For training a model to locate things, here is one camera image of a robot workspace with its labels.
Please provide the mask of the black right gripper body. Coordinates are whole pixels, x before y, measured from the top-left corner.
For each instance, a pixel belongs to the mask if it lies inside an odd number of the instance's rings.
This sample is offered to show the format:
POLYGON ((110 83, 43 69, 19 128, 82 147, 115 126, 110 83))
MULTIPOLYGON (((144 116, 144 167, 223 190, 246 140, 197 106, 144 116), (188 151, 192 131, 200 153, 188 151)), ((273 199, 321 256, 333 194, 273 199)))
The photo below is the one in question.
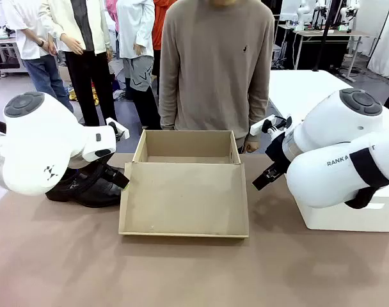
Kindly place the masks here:
POLYGON ((285 133, 276 136, 266 149, 266 155, 273 161, 265 172, 268 175, 282 175, 287 172, 292 161, 292 154, 286 142, 285 133))

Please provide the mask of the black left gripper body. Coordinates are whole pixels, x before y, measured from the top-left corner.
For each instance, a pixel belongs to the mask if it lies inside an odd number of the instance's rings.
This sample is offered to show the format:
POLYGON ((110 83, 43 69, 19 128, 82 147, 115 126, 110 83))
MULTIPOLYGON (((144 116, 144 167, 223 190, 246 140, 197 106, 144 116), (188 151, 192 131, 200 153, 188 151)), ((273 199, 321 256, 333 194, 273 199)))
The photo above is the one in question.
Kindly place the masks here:
POLYGON ((115 175, 116 175, 117 169, 106 164, 106 163, 96 163, 95 164, 95 170, 93 172, 93 175, 98 179, 104 179, 108 182, 112 182, 115 175))

